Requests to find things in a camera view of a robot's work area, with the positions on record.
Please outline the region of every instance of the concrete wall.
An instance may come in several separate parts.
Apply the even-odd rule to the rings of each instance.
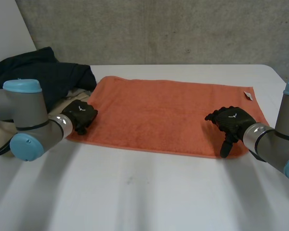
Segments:
[[[266,64],[289,78],[289,0],[16,0],[37,46],[81,64]]]

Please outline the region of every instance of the white table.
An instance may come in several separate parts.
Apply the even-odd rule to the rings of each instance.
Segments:
[[[265,65],[92,66],[97,80],[253,86],[271,126],[285,83]],[[289,180],[250,154],[215,160],[62,141],[0,158],[0,231],[289,230]]]

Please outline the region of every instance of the beige cloth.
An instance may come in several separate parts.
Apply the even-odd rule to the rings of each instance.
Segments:
[[[74,100],[81,100],[86,102],[89,96],[86,93],[81,93],[73,98],[61,100],[56,104],[55,108],[49,113],[49,117],[60,114],[62,110],[67,107]],[[0,147],[2,147],[10,138],[17,133],[14,123],[0,121]]]

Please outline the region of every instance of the towel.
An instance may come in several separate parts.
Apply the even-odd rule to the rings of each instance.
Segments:
[[[72,133],[68,139],[147,152],[220,158],[225,133],[204,118],[223,106],[241,107],[267,124],[252,87],[108,76],[88,103],[98,110],[96,119],[86,135]],[[239,141],[228,158],[247,152]]]

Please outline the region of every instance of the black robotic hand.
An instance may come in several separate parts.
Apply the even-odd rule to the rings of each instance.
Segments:
[[[243,141],[244,132],[246,129],[255,124],[256,121],[250,114],[239,107],[222,107],[220,110],[215,110],[208,114],[205,120],[212,121],[216,124],[220,131],[226,133],[225,141],[223,142],[220,156],[226,158],[233,146],[233,143],[239,140]]]
[[[79,135],[87,133],[86,128],[95,119],[97,113],[91,105],[80,100],[74,100],[62,111],[62,114],[72,121],[73,128]]]

